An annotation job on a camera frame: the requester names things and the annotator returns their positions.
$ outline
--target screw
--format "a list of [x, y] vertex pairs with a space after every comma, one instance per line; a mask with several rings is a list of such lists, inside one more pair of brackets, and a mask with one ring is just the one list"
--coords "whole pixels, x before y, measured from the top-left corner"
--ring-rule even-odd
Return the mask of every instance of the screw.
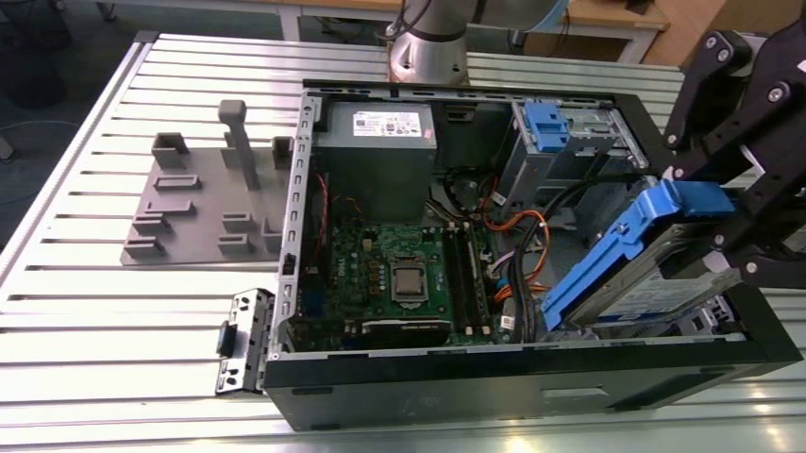
[[778, 102], [784, 97], [784, 90], [780, 88], [773, 88], [770, 90], [770, 94], [768, 94], [768, 100], [773, 103]]

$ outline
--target wooden table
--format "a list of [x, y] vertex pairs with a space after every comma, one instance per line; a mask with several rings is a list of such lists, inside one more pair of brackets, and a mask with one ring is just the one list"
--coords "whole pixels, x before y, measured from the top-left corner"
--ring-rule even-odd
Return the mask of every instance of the wooden table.
[[[570, 35], [628, 41], [618, 57], [620, 63], [641, 63], [658, 34], [670, 26], [669, 19], [654, 4], [641, 15], [625, 9], [624, 0], [571, 0], [569, 13]], [[563, 23], [551, 33], [563, 33], [566, 20], [563, 17]], [[513, 43], [523, 45], [525, 39], [526, 33], [517, 32]]]
[[[278, 14], [287, 41], [301, 40], [299, 20], [303, 16], [391, 22], [401, 7], [401, 0], [116, 0], [112, 3]], [[628, 40], [618, 61], [641, 63], [658, 33], [669, 27], [669, 21], [654, 6], [644, 16], [628, 11], [624, 6], [624, 1], [617, 0], [571, 0], [569, 33]], [[562, 33], [563, 24], [542, 31]], [[517, 33], [513, 39], [518, 43], [523, 42], [523, 38], [525, 35]]]

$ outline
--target power supply label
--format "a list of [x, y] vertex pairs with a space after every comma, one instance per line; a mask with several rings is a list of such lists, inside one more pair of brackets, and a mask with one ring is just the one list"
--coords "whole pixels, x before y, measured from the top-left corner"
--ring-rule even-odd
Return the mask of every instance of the power supply label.
[[357, 111], [353, 114], [355, 137], [422, 137], [419, 113], [410, 111]]

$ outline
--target ram slot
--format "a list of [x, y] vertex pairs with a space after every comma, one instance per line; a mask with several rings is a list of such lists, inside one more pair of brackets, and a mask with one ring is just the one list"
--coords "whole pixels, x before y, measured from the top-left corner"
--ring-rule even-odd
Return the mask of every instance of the ram slot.
[[461, 243], [457, 238], [457, 232], [451, 231], [450, 228], [446, 228], [442, 232], [442, 253], [445, 256], [445, 274], [449, 279], [451, 301], [454, 302], [457, 332], [465, 333], [470, 327], [465, 300], [473, 297], [473, 292], [467, 292], [467, 284], [465, 282]]
[[479, 298], [478, 291], [478, 278], [481, 277], [477, 269], [477, 254], [474, 252], [474, 242], [471, 235], [467, 234], [467, 230], [461, 230], [458, 234], [459, 250], [462, 255], [461, 267], [462, 275], [465, 279], [465, 291], [467, 296], [462, 299], [465, 302], [467, 319], [470, 326], [474, 328], [482, 328], [482, 309], [481, 306], [483, 301]]

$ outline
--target aluminum work table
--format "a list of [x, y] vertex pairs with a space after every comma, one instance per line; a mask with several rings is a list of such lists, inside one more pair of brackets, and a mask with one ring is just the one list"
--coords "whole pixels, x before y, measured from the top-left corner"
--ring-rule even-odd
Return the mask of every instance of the aluminum work table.
[[[385, 80], [377, 47], [162, 35], [135, 42], [0, 258], [0, 445], [239, 442], [243, 451], [793, 451], [806, 445], [806, 365], [658, 411], [295, 433], [269, 399], [214, 399], [230, 297], [274, 290], [277, 264], [123, 269], [152, 136], [221, 147], [217, 106], [250, 106], [254, 140], [295, 131], [302, 79]], [[632, 92], [664, 125], [674, 69], [470, 56], [474, 85]], [[806, 347], [806, 295], [768, 291]]]

